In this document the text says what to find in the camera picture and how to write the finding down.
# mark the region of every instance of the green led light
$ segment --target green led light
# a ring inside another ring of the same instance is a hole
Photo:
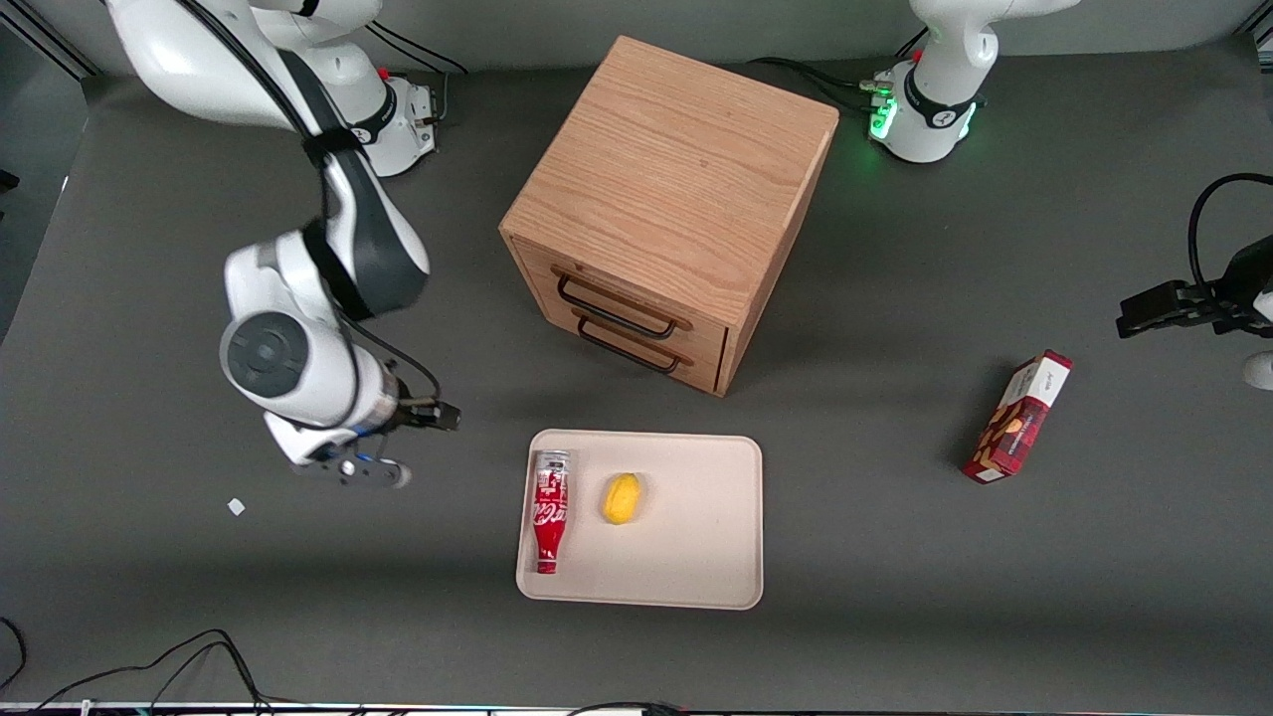
[[[889,136],[889,127],[892,126],[892,117],[897,113],[897,101],[889,98],[882,107],[876,110],[882,118],[877,117],[871,122],[871,135],[882,140]]]
[[[967,136],[967,126],[973,124],[973,113],[976,112],[976,102],[973,102],[967,107],[967,118],[964,120],[964,129],[959,130],[959,139]]]

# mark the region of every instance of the wood grain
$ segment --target wood grain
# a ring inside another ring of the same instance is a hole
[[[694,324],[675,331],[693,347],[661,345],[687,352],[698,372],[719,369],[694,385],[723,395],[838,121],[829,106],[620,37],[500,233],[550,321],[566,327],[569,311],[536,252],[597,279],[601,294]]]
[[[570,261],[564,256],[555,255],[538,246],[523,243],[518,240],[514,240],[513,245],[516,247],[516,254],[519,256],[519,264],[524,266],[527,275],[530,276],[528,283],[531,284],[532,292],[536,294],[536,301],[538,301],[540,307],[544,311],[544,317],[561,330],[577,334],[579,324],[575,313],[577,308],[572,307],[558,296],[556,285],[559,273],[554,270],[563,265],[569,266]],[[596,276],[588,276],[588,279],[591,285],[600,284],[601,287],[605,287],[605,284],[601,283],[602,279]],[[633,303],[647,303],[645,297],[626,296],[625,299],[620,302],[606,296],[605,293],[589,290],[589,284],[572,284],[570,293],[645,327],[658,330],[666,326],[666,322],[661,324],[661,319],[654,319],[651,312],[642,313],[630,308],[630,304]],[[649,311],[654,313],[663,311],[658,303],[647,304]],[[682,364],[673,371],[671,373],[672,377],[682,380],[700,390],[715,392],[717,376],[721,367],[721,354],[724,349],[726,341],[726,329],[724,326],[714,324],[698,315],[689,316],[684,322],[691,325],[693,327],[689,330],[677,327],[666,340],[658,341],[634,336],[601,317],[597,317],[592,322],[589,330],[593,335],[601,334],[606,340],[611,340],[611,343],[619,345],[624,350],[636,353],[642,358],[654,363],[666,363],[667,361],[663,359],[663,355],[680,355],[686,358],[687,364]]]

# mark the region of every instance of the gray table surface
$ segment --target gray table surface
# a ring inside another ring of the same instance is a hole
[[[374,329],[465,410],[458,433],[395,436],[418,471],[400,492],[292,476],[216,363],[225,255],[316,211],[294,138],[93,88],[0,352],[0,613],[32,650],[8,698],[219,626],[304,699],[1273,710],[1273,395],[1239,380],[1267,345],[1114,330],[1122,298],[1186,275],[1202,187],[1273,169],[1249,42],[1004,59],[938,166],[845,118],[723,400],[549,326],[495,232],[588,76],[457,79],[442,150],[386,182],[435,275]],[[1208,270],[1268,232],[1269,199],[1216,196]],[[1074,373],[1025,473],[978,487],[956,464],[1044,348]],[[547,427],[755,438],[760,605],[524,599],[522,470]],[[148,699],[162,677],[81,693]],[[242,698],[219,662],[173,696]]]

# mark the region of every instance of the red bottle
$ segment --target red bottle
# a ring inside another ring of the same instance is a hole
[[[556,573],[556,553],[565,534],[565,482],[570,474],[570,454],[544,450],[535,459],[535,541],[540,548],[536,572]]]

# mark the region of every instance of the drawer handle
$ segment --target drawer handle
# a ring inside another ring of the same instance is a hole
[[[593,343],[596,345],[600,345],[600,347],[605,348],[606,350],[608,350],[611,353],[617,353],[619,355],[622,355],[624,358],[628,358],[633,363],[636,363],[638,366],[643,366],[645,368],[649,368],[651,371],[654,371],[656,373],[663,373],[663,375],[671,373],[672,371],[675,371],[681,364],[681,357],[680,355],[670,355],[670,358],[672,359],[672,362],[670,364],[667,364],[667,366],[659,366],[658,363],[653,363],[651,361],[647,361],[647,359],[642,358],[640,355],[636,355],[635,353],[629,353],[629,352],[624,350],[622,348],[619,348],[617,345],[615,345],[615,344],[612,344],[610,341],[602,340],[602,339],[600,339],[600,338],[597,338],[597,336],[587,333],[586,330],[583,330],[583,327],[587,326],[587,325],[588,325],[588,317],[587,316],[579,316],[579,329],[577,331],[579,334],[579,338],[582,338],[583,340],[587,340],[588,343]]]
[[[592,313],[596,313],[596,315],[601,316],[602,319],[610,321],[611,324],[620,325],[620,326],[622,326],[622,327],[633,331],[636,335],[643,335],[645,338],[654,339],[654,340],[666,340],[670,335],[672,335],[672,331],[676,330],[676,321],[673,321],[673,320],[668,320],[667,321],[667,327],[663,329],[662,331],[656,331],[656,330],[652,330],[652,329],[647,329],[645,326],[643,326],[640,324],[634,324],[634,322],[629,321],[628,319],[625,319],[622,316],[619,316],[616,313],[611,313],[610,311],[606,311],[601,306],[593,306],[592,303],[588,303],[587,301],[584,301],[584,299],[582,299],[579,297],[570,296],[569,293],[565,292],[565,287],[566,287],[568,283],[570,283],[570,275],[563,273],[561,278],[558,279],[558,296],[560,296],[563,301],[565,301],[566,303],[569,303],[572,306],[577,306],[579,308],[583,308],[584,311],[589,311]],[[634,359],[638,361],[638,362],[640,362],[640,363],[647,363],[647,367],[652,366],[648,361],[642,361],[640,358],[634,358]]]

